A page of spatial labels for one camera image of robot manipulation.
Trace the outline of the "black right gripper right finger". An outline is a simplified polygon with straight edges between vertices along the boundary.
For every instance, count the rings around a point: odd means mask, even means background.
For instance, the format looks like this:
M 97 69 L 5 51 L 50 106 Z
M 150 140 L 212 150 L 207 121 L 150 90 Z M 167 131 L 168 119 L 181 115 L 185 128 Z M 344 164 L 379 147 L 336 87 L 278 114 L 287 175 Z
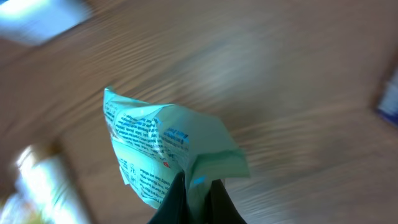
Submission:
M 210 224 L 246 224 L 220 179 L 211 183 L 206 208 L 207 220 Z

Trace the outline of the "white cream tube gold cap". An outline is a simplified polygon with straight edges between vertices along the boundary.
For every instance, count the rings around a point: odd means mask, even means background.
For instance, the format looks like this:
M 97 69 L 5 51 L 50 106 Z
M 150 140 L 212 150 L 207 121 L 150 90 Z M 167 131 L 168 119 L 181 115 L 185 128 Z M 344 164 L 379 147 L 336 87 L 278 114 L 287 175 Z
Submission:
M 25 147 L 16 160 L 16 188 L 46 223 L 90 224 L 90 213 L 62 155 L 49 145 Z

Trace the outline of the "teal wet wipes packet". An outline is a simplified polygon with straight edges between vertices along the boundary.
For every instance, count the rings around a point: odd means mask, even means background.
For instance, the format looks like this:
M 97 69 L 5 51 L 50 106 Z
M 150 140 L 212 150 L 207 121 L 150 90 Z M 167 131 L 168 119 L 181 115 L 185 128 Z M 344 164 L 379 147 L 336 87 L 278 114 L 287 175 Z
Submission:
M 184 172 L 189 217 L 198 223 L 214 180 L 249 176 L 243 150 L 214 116 L 135 100 L 110 88 L 104 89 L 103 113 L 125 183 L 155 209 L 175 175 Z

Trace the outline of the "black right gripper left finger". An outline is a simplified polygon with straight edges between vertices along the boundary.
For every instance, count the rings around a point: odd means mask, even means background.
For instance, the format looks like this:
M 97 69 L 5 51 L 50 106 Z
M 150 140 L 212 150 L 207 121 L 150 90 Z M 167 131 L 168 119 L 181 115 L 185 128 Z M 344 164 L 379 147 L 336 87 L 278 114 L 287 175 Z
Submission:
M 148 224 L 188 224 L 185 173 L 179 172 Z

